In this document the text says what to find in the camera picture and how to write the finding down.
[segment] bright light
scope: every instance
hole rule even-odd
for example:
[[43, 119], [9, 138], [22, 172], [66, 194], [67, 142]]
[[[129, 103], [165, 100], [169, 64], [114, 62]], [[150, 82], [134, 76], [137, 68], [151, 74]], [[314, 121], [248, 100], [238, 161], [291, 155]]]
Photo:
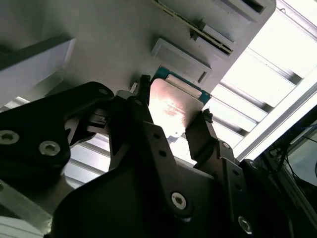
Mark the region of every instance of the bright light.
[[262, 121], [267, 115], [267, 113], [260, 108], [254, 106], [220, 84], [215, 87], [211, 94], [215, 98], [223, 101], [224, 103], [256, 121]]
[[246, 131], [251, 131], [256, 126], [255, 121], [227, 106], [216, 98], [211, 98], [204, 108], [209, 108], [210, 112], [217, 118], [234, 124]]

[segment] fluorescent light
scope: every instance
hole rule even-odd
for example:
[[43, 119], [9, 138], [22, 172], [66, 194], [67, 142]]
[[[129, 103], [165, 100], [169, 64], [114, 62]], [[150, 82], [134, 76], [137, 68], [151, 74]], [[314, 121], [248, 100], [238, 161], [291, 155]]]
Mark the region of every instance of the fluorescent light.
[[228, 104], [229, 106], [256, 121], [262, 121], [262, 119], [267, 115], [267, 113], [260, 108], [254, 106], [253, 104], [249, 103], [245, 99], [241, 98], [240, 96], [231, 92], [220, 84], [215, 87], [211, 94], [215, 98], [218, 98], [222, 102]]
[[217, 118], [234, 124], [246, 131], [251, 131], [256, 126], [255, 121], [227, 106], [216, 98], [211, 98], [204, 108], [209, 108], [210, 112]]
[[287, 19], [279, 9], [263, 26], [249, 47], [277, 67], [289, 69], [302, 78], [317, 65], [316, 42]]
[[272, 107], [276, 107], [295, 87], [246, 52], [241, 54], [224, 76], [224, 81]]
[[317, 104], [316, 92], [317, 68], [234, 148], [237, 159], [255, 159]]

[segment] screw hole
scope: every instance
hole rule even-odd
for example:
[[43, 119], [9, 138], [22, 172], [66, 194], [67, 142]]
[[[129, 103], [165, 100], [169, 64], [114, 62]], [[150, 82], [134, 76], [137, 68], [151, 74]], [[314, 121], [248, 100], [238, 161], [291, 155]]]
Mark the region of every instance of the screw hole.
[[236, 170], [233, 170], [233, 173], [234, 173], [236, 176], [239, 176], [239, 173], [238, 173]]
[[160, 150], [160, 151], [159, 151], [159, 154], [160, 154], [161, 156], [163, 156], [163, 157], [166, 157], [166, 156], [167, 156], [166, 152], [163, 151], [163, 150]]
[[242, 191], [242, 187], [238, 184], [235, 184], [235, 187], [239, 190], [239, 191]]
[[6, 133], [6, 134], [3, 134], [1, 138], [3, 140], [13, 140], [13, 135], [9, 134], [9, 133]]
[[55, 146], [53, 146], [53, 145], [47, 145], [47, 146], [45, 146], [45, 149], [47, 150], [47, 151], [54, 151], [55, 150]]

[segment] rectangular slot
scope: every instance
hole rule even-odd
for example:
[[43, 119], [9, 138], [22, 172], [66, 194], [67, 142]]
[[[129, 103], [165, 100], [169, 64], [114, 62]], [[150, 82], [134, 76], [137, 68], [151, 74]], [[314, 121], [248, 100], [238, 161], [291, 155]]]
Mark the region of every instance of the rectangular slot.
[[259, 4], [260, 0], [223, 0], [229, 7], [245, 17], [247, 20], [259, 22], [265, 11], [265, 6]]
[[241, 0], [241, 1], [244, 2], [246, 5], [248, 5], [250, 8], [252, 8], [257, 13], [261, 13], [264, 9], [264, 7], [262, 5], [260, 5], [258, 2], [254, 1], [254, 0]]

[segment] black bracket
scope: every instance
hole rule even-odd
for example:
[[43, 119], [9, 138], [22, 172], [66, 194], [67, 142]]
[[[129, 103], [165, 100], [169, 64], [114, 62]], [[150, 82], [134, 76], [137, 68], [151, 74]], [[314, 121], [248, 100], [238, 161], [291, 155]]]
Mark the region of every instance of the black bracket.
[[70, 146], [95, 135], [86, 128], [91, 110], [112, 98], [111, 90], [90, 82], [1, 113], [0, 131], [14, 132], [17, 140], [0, 143], [0, 178], [28, 187], [56, 180], [70, 158]]
[[191, 157], [197, 161], [196, 169], [213, 176], [221, 184], [231, 224], [241, 230], [242, 219], [247, 223], [252, 220], [244, 174], [231, 147], [217, 139], [210, 121], [206, 121], [206, 115], [201, 112], [186, 129]]

